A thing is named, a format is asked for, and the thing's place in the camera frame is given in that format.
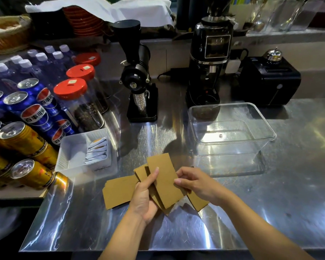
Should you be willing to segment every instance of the brown cardboard piece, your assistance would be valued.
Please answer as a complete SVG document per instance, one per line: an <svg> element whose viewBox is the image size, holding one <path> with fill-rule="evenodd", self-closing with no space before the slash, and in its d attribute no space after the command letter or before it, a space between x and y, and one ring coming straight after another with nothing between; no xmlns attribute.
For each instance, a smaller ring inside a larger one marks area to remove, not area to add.
<svg viewBox="0 0 325 260"><path fill-rule="evenodd" d="M136 175L107 181L102 189L106 209L108 210L130 201L137 182Z"/></svg>
<svg viewBox="0 0 325 260"><path fill-rule="evenodd" d="M140 182L144 181L148 178L148 175L150 174L148 164L144 164L142 166L139 166L138 168L134 169L135 175L140 180ZM152 197L153 201L156 203L156 205L164 212L164 214L169 214L173 208L173 205L171 205L169 208L165 209L165 206L163 202L161 201L159 194L155 188L155 186L152 184L148 188L149 195Z"/></svg>
<svg viewBox="0 0 325 260"><path fill-rule="evenodd" d="M186 190L174 183L174 179L178 176L168 153L148 157L147 163L151 172L159 167L159 174L154 184L165 208L174 205L186 195Z"/></svg>
<svg viewBox="0 0 325 260"><path fill-rule="evenodd" d="M191 204L194 206L196 211L201 211L206 205L209 204L209 201L202 200L199 196L196 195L195 192L191 191L188 193L188 198Z"/></svg>

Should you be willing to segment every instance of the woven basket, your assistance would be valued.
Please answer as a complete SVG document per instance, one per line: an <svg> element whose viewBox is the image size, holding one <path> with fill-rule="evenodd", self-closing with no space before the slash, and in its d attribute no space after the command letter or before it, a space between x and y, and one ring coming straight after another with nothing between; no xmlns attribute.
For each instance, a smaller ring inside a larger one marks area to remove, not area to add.
<svg viewBox="0 0 325 260"><path fill-rule="evenodd" d="M22 17L27 24L21 26L19 19ZM0 55L10 54L29 46L31 19L28 16L3 16L0 17Z"/></svg>

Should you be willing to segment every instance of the forearm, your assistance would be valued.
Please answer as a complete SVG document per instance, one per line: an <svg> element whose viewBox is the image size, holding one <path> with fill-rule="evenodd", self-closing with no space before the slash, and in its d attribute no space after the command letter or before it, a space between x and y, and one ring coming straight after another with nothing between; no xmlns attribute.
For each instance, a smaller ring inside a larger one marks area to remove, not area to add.
<svg viewBox="0 0 325 260"><path fill-rule="evenodd" d="M128 209L99 260L136 259L145 227L146 223L142 218Z"/></svg>
<svg viewBox="0 0 325 260"><path fill-rule="evenodd" d="M219 199L236 231L256 260L313 259L298 245L267 223L233 192Z"/></svg>

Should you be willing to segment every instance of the grinder base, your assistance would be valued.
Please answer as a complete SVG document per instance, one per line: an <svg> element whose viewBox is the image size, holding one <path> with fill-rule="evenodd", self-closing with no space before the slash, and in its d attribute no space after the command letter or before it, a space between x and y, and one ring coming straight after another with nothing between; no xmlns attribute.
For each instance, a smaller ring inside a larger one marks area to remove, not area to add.
<svg viewBox="0 0 325 260"><path fill-rule="evenodd" d="M126 116L129 122L152 122L158 118L158 88L155 83L147 88L149 91L149 99L147 100L146 114L141 114L134 102L132 94L130 94L130 103L127 109Z"/></svg>

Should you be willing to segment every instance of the hand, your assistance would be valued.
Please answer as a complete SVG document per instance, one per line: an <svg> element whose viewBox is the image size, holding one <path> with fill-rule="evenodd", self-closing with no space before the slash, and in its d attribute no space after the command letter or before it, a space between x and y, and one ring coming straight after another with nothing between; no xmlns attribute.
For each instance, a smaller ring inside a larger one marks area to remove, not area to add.
<svg viewBox="0 0 325 260"><path fill-rule="evenodd" d="M135 186L128 211L140 216L148 224L158 211L158 206L149 198L149 186L157 179L159 168L151 173L143 182L138 182Z"/></svg>
<svg viewBox="0 0 325 260"><path fill-rule="evenodd" d="M175 184L194 191L201 199L214 205L221 205L222 200L231 193L199 168L181 167L176 173L178 179L175 179Z"/></svg>

